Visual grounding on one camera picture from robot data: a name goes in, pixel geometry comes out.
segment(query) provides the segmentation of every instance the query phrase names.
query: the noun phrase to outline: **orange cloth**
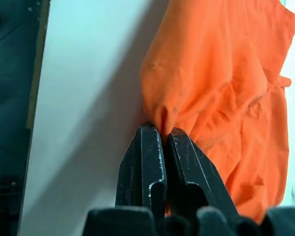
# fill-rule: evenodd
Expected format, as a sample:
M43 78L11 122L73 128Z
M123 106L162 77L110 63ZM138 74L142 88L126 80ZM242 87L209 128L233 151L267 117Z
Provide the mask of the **orange cloth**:
M294 33L279 0L170 0L142 67L144 109L162 138L184 129L256 221L284 195L290 81L279 73Z

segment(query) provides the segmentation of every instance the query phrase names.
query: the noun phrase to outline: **black clamp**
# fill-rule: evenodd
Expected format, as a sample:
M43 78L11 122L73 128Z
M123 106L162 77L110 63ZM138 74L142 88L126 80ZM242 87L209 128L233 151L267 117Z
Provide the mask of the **black clamp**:
M83 236L95 235L295 235L295 208L273 208L260 225L239 216L217 169L183 130L174 128L162 146L145 123L120 165L116 207L88 214Z

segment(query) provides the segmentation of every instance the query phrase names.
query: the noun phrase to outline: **dark green surface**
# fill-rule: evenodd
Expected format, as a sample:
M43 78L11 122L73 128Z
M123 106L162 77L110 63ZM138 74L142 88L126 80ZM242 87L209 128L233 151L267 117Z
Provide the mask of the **dark green surface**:
M30 131L25 129L41 1L0 0L0 179L23 184Z

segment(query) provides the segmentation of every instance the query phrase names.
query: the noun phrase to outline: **orange shirt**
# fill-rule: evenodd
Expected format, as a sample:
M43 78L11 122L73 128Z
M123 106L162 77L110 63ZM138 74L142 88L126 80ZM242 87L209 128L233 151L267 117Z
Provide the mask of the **orange shirt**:
M279 0L170 0L142 67L144 109L163 139L184 129L256 221L284 195L290 80L279 73L294 33Z

